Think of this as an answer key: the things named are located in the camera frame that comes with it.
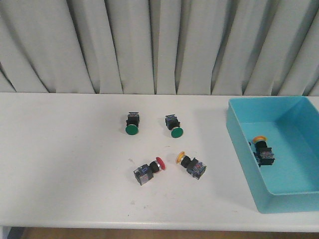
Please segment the yellow push button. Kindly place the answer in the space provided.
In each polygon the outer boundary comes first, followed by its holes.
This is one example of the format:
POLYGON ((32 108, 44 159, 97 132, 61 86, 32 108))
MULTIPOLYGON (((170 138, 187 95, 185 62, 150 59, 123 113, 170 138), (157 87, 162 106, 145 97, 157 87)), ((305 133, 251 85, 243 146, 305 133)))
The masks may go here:
POLYGON ((255 146, 254 156, 259 167, 273 165, 275 156, 272 148, 267 145, 267 138, 263 135, 259 135, 252 139, 252 143, 255 146))
POLYGON ((190 158, 184 151, 176 157, 176 164, 180 164, 193 178, 199 180, 206 171, 206 165, 195 157, 190 158))

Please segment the lying red push button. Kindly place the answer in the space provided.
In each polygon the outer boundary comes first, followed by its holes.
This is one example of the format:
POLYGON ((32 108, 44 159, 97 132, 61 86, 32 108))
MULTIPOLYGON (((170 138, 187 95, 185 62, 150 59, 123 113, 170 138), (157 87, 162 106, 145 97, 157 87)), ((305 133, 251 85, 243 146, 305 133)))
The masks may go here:
POLYGON ((143 186, 149 182, 154 174, 165 170, 165 163, 160 157, 156 157, 150 164, 144 164, 133 171, 137 182, 143 186))

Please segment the green push button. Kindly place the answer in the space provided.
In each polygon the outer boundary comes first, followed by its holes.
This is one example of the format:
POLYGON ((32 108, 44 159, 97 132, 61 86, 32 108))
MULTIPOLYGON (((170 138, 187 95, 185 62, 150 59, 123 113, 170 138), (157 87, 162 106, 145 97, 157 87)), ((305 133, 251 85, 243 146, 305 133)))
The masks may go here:
POLYGON ((183 135, 183 129, 180 127, 180 121, 176 115, 165 116, 165 125, 173 138, 179 138, 183 135))
POLYGON ((136 135, 139 132, 139 122, 139 112, 129 112, 126 120, 126 133, 129 135, 136 135))

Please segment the left green push button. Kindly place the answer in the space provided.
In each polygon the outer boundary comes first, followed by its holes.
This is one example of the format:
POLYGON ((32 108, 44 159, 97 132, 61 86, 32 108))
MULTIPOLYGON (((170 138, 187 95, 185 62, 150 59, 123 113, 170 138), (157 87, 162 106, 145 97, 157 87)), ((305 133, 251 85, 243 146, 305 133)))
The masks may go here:
POLYGON ((129 135, 136 135, 139 132, 139 122, 139 112, 129 112, 126 120, 126 133, 129 135))

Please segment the right green push button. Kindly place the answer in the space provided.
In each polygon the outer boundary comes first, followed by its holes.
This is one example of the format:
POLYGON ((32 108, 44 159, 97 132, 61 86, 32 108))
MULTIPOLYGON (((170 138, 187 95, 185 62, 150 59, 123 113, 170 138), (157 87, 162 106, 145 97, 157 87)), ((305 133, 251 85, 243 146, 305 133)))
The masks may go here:
POLYGON ((173 138, 179 138, 183 135, 183 129, 180 127, 180 121, 176 115, 165 116, 165 125, 173 138))

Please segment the white pleated curtain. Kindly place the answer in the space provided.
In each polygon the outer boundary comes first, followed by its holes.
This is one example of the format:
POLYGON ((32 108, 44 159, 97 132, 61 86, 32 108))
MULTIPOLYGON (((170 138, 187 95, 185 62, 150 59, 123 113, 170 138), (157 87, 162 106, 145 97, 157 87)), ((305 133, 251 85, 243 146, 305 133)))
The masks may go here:
POLYGON ((0 90, 317 96, 316 0, 3 0, 0 90))

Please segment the light blue plastic box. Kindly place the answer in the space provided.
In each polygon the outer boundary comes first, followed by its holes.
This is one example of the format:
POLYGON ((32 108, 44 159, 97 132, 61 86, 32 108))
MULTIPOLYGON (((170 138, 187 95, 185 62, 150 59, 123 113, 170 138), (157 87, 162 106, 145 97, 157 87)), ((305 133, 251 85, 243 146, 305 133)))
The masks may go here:
POLYGON ((308 98, 232 98, 226 126, 259 212, 319 209, 319 113, 308 98), (259 135, 274 153, 271 166, 254 156, 259 135))

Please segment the lying yellow push button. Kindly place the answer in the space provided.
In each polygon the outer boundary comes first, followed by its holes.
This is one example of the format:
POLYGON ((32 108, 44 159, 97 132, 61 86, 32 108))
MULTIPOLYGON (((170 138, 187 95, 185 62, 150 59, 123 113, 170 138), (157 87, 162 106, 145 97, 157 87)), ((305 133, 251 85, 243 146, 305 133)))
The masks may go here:
POLYGON ((193 178, 199 180, 206 171, 206 165, 195 157, 190 158, 184 151, 176 157, 176 164, 180 164, 193 178))

